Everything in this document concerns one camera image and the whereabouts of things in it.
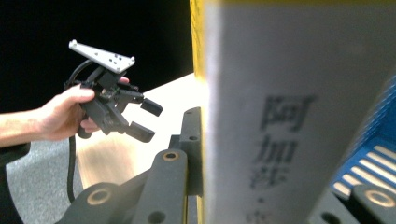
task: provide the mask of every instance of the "light wood tabletop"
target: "light wood tabletop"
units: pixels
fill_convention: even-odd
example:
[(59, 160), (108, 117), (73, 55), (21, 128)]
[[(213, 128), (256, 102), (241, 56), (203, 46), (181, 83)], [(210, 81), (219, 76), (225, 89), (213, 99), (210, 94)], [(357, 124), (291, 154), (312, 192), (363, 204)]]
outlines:
[(194, 74), (181, 77), (144, 93), (163, 107), (159, 117), (129, 104), (122, 115), (156, 134), (142, 143), (126, 134), (101, 131), (89, 139), (77, 137), (77, 160), (83, 188), (100, 182), (122, 184), (150, 168), (155, 155), (168, 148), (172, 134), (180, 134), (183, 113), (202, 104), (202, 89)]

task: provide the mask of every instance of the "gray carpet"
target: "gray carpet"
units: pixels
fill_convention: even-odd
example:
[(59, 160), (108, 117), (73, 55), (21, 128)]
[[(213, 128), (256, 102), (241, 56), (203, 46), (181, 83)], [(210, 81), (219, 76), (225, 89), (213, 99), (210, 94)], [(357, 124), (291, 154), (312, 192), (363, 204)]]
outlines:
[[(66, 178), (68, 140), (33, 142), (27, 156), (7, 166), (7, 176), (15, 206), (25, 224), (58, 221), (69, 206)], [(76, 197), (82, 185), (76, 166)]]

